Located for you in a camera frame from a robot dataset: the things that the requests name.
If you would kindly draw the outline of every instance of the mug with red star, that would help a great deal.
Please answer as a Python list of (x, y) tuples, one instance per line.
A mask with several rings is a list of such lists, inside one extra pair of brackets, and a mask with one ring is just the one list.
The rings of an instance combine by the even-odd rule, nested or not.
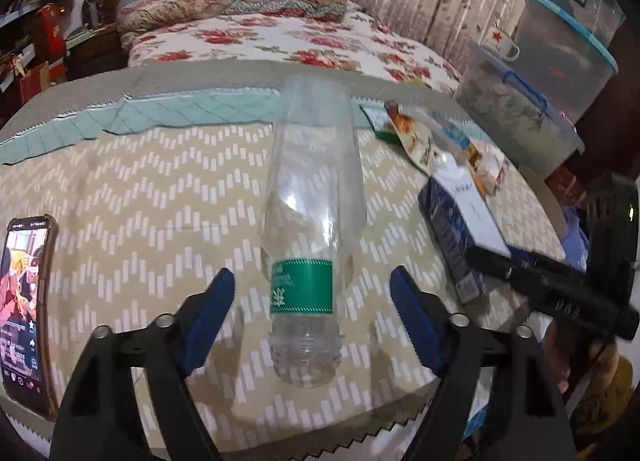
[(509, 35), (498, 28), (491, 28), (484, 36), (482, 46), (492, 50), (501, 59), (508, 62), (516, 60), (520, 55), (520, 48)]

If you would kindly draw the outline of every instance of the qr code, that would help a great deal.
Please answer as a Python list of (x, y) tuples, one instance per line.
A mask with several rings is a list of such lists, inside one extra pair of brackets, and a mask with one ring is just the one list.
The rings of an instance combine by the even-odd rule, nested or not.
[(461, 304), (471, 302), (482, 295), (473, 272), (470, 271), (456, 283), (456, 294)]

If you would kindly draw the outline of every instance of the blue handle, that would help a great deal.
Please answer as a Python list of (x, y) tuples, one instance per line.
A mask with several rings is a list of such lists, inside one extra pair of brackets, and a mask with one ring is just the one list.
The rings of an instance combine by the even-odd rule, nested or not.
[(538, 104), (542, 105), (542, 114), (546, 116), (546, 108), (548, 106), (548, 102), (546, 101), (546, 98), (544, 98), (540, 93), (538, 93), (535, 89), (533, 89), (529, 84), (527, 84), (522, 79), (520, 75), (518, 75), (516, 72), (514, 72), (511, 69), (504, 72), (504, 75), (502, 76), (502, 83), (506, 84), (507, 79), (511, 76), (513, 76), (514, 79), (516, 79), (516, 81), (519, 82), (520, 85), (522, 85), (531, 94), (531, 96), (533, 96), (533, 98), (535, 98), (538, 101)]

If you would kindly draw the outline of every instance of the metal bolt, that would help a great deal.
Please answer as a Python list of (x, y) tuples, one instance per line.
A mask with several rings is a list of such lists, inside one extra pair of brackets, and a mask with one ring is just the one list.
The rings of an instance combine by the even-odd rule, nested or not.
[(518, 326), (516, 327), (516, 334), (520, 338), (531, 338), (533, 336), (533, 331), (529, 326)]
[(168, 313), (160, 315), (156, 318), (156, 326), (158, 327), (169, 327), (174, 323), (174, 316)]
[(111, 328), (109, 326), (98, 326), (94, 329), (95, 338), (104, 338), (109, 334), (111, 334)]
[(457, 327), (466, 327), (470, 323), (469, 317), (462, 313), (454, 313), (449, 317), (449, 321)]

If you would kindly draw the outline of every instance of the plastic bottle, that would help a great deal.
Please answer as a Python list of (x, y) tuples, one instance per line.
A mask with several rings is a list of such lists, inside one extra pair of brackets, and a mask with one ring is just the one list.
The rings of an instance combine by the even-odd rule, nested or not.
[(269, 343), (282, 380), (316, 387), (340, 362), (342, 292), (367, 221), (362, 166), (342, 86), (295, 77), (282, 99), (262, 217)]

